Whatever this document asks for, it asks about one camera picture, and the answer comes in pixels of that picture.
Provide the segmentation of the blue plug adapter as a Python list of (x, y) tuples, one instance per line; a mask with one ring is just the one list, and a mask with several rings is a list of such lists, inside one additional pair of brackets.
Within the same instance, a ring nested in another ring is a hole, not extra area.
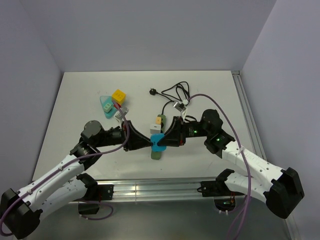
[(155, 133), (150, 136), (150, 141), (152, 143), (151, 150), (153, 152), (163, 152), (167, 149), (166, 146), (160, 146), (160, 140), (165, 136), (164, 133)]

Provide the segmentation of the white charger plug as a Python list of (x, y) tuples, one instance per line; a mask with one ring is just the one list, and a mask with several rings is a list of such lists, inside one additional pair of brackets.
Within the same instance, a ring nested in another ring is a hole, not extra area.
[(152, 123), (152, 124), (150, 124), (150, 126), (149, 126), (149, 131), (150, 131), (150, 134), (151, 134), (151, 135), (153, 135), (153, 134), (160, 134), (160, 133), (161, 133), (161, 129), (162, 129), (161, 124)]

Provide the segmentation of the green power strip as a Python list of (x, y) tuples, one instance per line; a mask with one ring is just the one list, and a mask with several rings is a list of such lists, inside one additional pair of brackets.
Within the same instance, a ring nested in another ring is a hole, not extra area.
[(165, 146), (160, 146), (160, 140), (165, 136), (165, 125), (166, 116), (163, 114), (158, 114), (155, 123), (150, 124), (150, 140), (151, 146), (151, 159), (160, 160), (162, 157), (162, 152), (166, 150)]

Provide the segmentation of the small orange plug adapter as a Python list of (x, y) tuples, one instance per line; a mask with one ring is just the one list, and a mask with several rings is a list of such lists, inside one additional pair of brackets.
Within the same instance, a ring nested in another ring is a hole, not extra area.
[(157, 117), (156, 117), (156, 120), (155, 120), (155, 123), (156, 123), (157, 125), (160, 125), (160, 124), (162, 123), (162, 118), (161, 118), (160, 116), (157, 116)]

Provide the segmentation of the light green plug adapter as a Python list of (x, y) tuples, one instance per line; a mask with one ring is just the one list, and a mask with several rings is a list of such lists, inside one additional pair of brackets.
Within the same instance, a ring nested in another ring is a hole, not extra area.
[(103, 106), (103, 111), (105, 113), (109, 113), (112, 109), (113, 109), (113, 104), (110, 102), (105, 103)]

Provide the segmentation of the yellow cube socket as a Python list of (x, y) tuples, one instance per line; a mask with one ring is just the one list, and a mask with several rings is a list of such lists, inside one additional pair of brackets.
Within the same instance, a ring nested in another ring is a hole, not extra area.
[(122, 105), (125, 100), (126, 100), (126, 94), (121, 91), (120, 89), (117, 89), (112, 95), (111, 98), (113, 101), (115, 101), (116, 103)]

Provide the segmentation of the teal triangular power strip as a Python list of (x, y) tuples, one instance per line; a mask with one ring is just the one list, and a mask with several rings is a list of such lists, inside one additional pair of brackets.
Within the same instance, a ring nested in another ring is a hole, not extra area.
[(117, 108), (113, 103), (113, 98), (111, 96), (102, 95), (99, 97), (99, 100), (105, 117), (111, 119), (117, 112)]

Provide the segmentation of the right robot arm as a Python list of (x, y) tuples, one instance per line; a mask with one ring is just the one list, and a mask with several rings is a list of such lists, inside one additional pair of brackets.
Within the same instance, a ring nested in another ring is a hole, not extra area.
[(299, 174), (289, 167), (283, 169), (239, 145), (234, 137), (223, 129), (218, 112), (207, 109), (200, 121), (184, 122), (180, 116), (173, 118), (163, 137), (153, 142), (154, 147), (180, 147), (187, 138), (205, 137), (207, 150), (246, 171), (243, 176), (232, 169), (223, 170), (213, 183), (204, 181), (200, 191), (210, 197), (214, 191), (222, 195), (242, 193), (265, 203), (277, 217), (287, 219), (304, 198), (305, 193)]

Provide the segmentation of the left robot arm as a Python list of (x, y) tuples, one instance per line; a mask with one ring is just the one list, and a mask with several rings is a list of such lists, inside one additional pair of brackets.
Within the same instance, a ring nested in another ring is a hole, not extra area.
[(98, 197), (98, 183), (85, 171), (102, 156), (99, 147), (133, 151), (152, 146), (130, 121), (104, 130), (99, 121), (85, 124), (78, 144), (53, 169), (18, 191), (8, 189), (0, 200), (0, 224), (18, 240), (30, 235), (45, 214), (74, 200)]

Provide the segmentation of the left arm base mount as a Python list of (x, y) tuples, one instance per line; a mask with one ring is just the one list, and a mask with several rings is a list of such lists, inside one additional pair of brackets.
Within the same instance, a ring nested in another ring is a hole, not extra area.
[(78, 199), (78, 213), (81, 217), (96, 215), (102, 208), (103, 201), (112, 200), (113, 193), (113, 184), (97, 184), (89, 187), (85, 195)]

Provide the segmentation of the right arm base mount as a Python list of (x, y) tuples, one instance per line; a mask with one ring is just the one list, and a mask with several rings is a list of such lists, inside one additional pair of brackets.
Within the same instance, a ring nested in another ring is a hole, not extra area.
[(214, 205), (218, 212), (228, 214), (234, 212), (236, 209), (236, 196), (243, 196), (243, 193), (231, 191), (225, 181), (228, 177), (235, 173), (234, 170), (225, 169), (220, 173), (215, 180), (206, 180), (200, 182), (200, 187), (197, 188), (197, 192), (204, 198), (208, 197), (222, 197), (222, 199), (214, 200)]

